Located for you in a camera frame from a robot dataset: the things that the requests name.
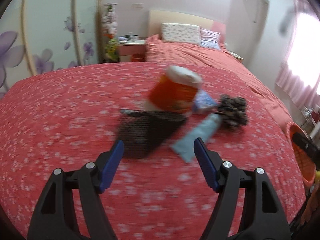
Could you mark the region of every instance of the black mesh bag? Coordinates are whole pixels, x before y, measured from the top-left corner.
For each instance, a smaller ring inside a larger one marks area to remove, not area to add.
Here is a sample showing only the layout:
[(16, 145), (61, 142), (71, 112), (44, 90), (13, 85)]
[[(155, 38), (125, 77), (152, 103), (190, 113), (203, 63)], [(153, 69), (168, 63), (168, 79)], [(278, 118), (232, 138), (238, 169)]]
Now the black mesh bag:
[(121, 109), (117, 137), (124, 143), (124, 157), (146, 157), (186, 120), (182, 114), (172, 112)]

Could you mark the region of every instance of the curtain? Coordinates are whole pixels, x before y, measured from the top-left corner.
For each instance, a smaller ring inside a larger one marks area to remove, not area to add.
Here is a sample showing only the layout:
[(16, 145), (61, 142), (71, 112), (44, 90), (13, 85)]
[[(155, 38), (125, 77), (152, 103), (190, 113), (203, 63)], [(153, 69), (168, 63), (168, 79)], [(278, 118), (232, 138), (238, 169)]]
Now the curtain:
[(320, 105), (320, 22), (308, 2), (293, 1), (292, 38), (276, 84), (298, 108)]

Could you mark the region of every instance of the bright window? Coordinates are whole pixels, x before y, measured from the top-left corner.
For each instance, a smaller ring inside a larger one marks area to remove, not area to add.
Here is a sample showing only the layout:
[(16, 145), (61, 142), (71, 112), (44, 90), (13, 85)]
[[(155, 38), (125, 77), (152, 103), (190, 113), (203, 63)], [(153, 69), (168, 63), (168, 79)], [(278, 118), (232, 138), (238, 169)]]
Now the bright window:
[(315, 86), (320, 75), (320, 21), (317, 18), (299, 14), (296, 36), (287, 63), (305, 86)]

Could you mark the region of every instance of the pink curtain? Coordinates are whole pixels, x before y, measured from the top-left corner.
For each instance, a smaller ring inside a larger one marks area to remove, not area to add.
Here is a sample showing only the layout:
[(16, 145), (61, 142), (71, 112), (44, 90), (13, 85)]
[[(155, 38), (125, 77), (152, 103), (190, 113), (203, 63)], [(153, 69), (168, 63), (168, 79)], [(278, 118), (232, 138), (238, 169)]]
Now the pink curtain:
[(305, 13), (316, 17), (309, 3), (304, 0), (294, 0), (294, 8), (294, 28), (291, 43), (289, 44), (285, 61), (281, 64), (281, 70), (276, 79), (276, 84), (289, 95), (293, 103), (298, 108), (301, 108), (303, 106), (314, 106), (315, 104), (320, 105), (320, 95), (318, 95), (316, 92), (320, 83), (320, 76), (318, 77), (318, 80), (314, 87), (311, 87), (309, 85), (305, 86), (304, 82), (300, 79), (299, 76), (292, 74), (292, 70), (289, 69), (287, 64), (287, 60), (289, 58), (296, 36), (296, 27), (299, 14)]

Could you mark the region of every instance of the red tablecloth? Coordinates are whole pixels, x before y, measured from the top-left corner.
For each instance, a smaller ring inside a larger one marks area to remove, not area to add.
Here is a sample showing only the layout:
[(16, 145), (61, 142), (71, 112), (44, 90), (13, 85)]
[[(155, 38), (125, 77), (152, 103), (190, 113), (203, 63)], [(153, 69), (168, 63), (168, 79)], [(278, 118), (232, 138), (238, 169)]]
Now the red tablecloth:
[[(119, 109), (142, 109), (144, 98), (167, 65), (118, 63), (76, 67), (15, 84), (0, 101), (0, 203), (26, 236), (32, 211), (49, 175), (57, 167), (79, 169), (110, 149)], [(239, 168), (264, 167), (291, 220), (305, 197), (301, 174), (284, 134), (253, 92), (233, 73), (188, 66), (203, 78), (215, 99), (221, 93), (248, 101), (249, 124), (220, 129), (207, 146)], [(112, 186), (101, 195), (119, 239), (199, 239), (217, 195), (196, 160), (184, 163), (169, 145), (197, 126), (192, 115), (173, 138), (144, 160), (123, 159)], [(78, 192), (75, 208), (87, 234)], [(239, 225), (239, 195), (231, 234)]]

